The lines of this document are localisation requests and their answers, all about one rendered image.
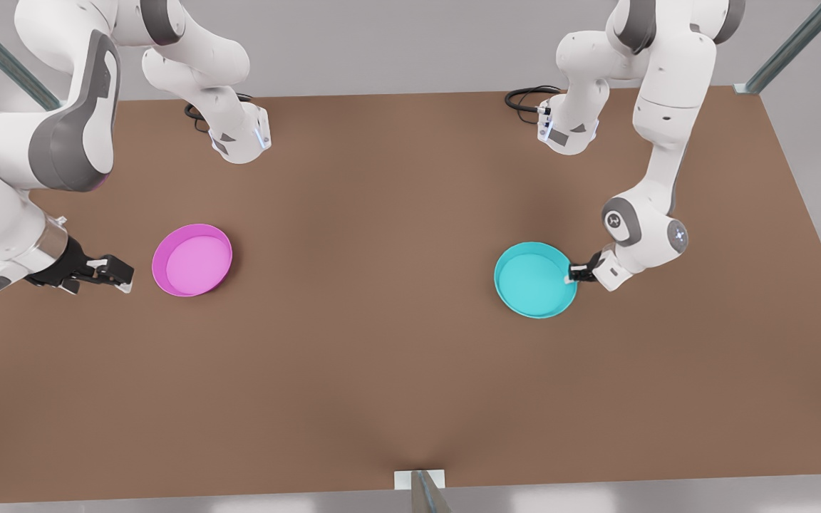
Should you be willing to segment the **pink plate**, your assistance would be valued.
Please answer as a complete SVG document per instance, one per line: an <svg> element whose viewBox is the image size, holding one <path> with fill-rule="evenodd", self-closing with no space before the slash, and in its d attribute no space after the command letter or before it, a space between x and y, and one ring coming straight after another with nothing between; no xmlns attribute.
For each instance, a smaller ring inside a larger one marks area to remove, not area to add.
<svg viewBox="0 0 821 513"><path fill-rule="evenodd" d="M211 224L183 225L167 234L151 259L151 275L172 296L199 296L217 288L232 267L232 243Z"/></svg>

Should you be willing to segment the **blue plate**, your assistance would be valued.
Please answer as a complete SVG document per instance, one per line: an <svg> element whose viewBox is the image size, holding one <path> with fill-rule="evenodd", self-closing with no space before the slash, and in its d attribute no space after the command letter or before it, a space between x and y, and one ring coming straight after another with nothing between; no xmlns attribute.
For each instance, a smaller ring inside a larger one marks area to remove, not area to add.
<svg viewBox="0 0 821 513"><path fill-rule="evenodd" d="M556 247L522 242L505 250L493 269L493 286L502 302L527 318L560 315L574 302L577 283L565 284L570 260Z"/></svg>

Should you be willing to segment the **silver frame post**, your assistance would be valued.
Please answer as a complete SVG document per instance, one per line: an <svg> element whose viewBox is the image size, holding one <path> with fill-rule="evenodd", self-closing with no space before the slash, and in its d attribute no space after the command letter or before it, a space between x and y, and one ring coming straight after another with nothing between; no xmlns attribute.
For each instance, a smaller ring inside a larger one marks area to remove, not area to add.
<svg viewBox="0 0 821 513"><path fill-rule="evenodd" d="M772 56L744 83L733 84L738 95L758 96L794 61L804 48L821 32L821 2L807 18L796 27L788 39L773 52Z"/></svg>
<svg viewBox="0 0 821 513"><path fill-rule="evenodd" d="M4 48L2 43L0 43L0 71L43 110L55 110L62 105L62 102L9 49Z"/></svg>
<svg viewBox="0 0 821 513"><path fill-rule="evenodd" d="M453 513L443 496L444 470L398 470L394 490L410 490L411 513Z"/></svg>

